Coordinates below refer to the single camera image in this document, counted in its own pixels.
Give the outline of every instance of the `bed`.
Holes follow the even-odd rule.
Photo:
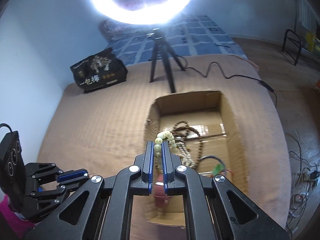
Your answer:
[[[188,56],[187,60],[201,72],[216,61],[227,76],[259,78],[258,67],[239,56],[210,54]],[[103,177],[132,165],[145,149],[151,104],[169,93],[164,68],[156,68],[158,78],[153,83],[149,83],[149,70],[149,62],[132,65],[126,82],[88,94],[76,84],[69,85],[47,129],[38,162],[55,162],[64,171],[86,168],[90,174]],[[177,92],[218,90],[228,98],[246,154],[248,196],[284,227],[291,193],[290,163],[281,122],[268,91],[255,80],[224,79],[218,68],[202,78],[172,64],[172,73]],[[130,239],[184,239],[182,230],[173,233],[177,229],[149,223],[145,208],[143,196],[135,196]]]
[[[108,48],[125,66],[151,61],[154,41],[146,36],[157,26],[134,26],[106,20],[103,30],[112,36]],[[179,56],[233,54],[247,58],[241,47],[207,15],[179,16],[161,27]]]

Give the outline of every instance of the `cardboard box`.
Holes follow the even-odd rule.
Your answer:
[[[194,91],[175,93],[157,98],[150,107],[145,125],[144,140],[154,141],[163,130],[170,130],[179,121],[187,121],[201,135],[202,156],[215,155],[222,159],[227,178],[242,192],[248,193],[247,165],[239,129],[227,98],[220,91]],[[197,135],[186,140],[192,159],[196,161],[200,138]],[[199,163],[197,171],[212,171],[218,162],[206,159]],[[154,172],[154,183],[160,175]],[[165,209],[154,205],[153,195],[146,197],[146,218],[153,223],[169,226],[185,226],[182,196],[173,196]]]

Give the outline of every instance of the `white wall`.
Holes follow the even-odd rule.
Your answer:
[[[10,6],[63,89],[74,82],[71,65],[108,45],[98,29],[105,16],[90,0],[13,0]]]
[[[103,19],[89,0],[12,0],[0,18],[0,123],[19,131],[25,163],[36,161],[74,82],[69,67],[107,46],[98,30]]]
[[[0,59],[0,122],[19,131],[24,162],[35,162],[63,90],[10,5],[0,18]],[[1,128],[0,139],[8,131]]]
[[[186,13],[206,14],[234,37],[282,42],[294,27],[294,0],[191,0]]]

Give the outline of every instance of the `pink cloth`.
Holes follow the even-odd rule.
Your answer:
[[[34,223],[28,220],[21,220],[8,206],[8,196],[5,195],[3,201],[0,203],[0,212],[2,213],[5,220],[12,228],[12,230],[17,234],[18,237],[22,238],[25,231],[29,228],[35,227]]]

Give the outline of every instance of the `beaded bracelet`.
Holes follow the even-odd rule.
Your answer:
[[[170,147],[170,153],[177,153],[177,145],[174,140],[174,136],[170,131],[164,131],[161,133],[158,133],[157,138],[155,139],[155,158],[156,158],[156,167],[159,171],[162,171],[162,159],[161,159],[161,144],[162,141],[168,140],[169,147]]]
[[[196,161],[194,161],[191,158],[189,148],[186,146],[186,138],[188,137],[190,132],[194,132],[196,135],[198,135],[198,138],[199,138],[199,153]],[[201,139],[199,131],[189,126],[187,121],[181,121],[176,123],[176,125],[172,129],[172,133],[175,138],[177,139],[180,138],[177,142],[177,146],[182,153],[181,155],[179,155],[181,158],[182,164],[190,168],[196,169],[198,167],[199,158],[202,156],[202,150],[203,150],[203,141]]]

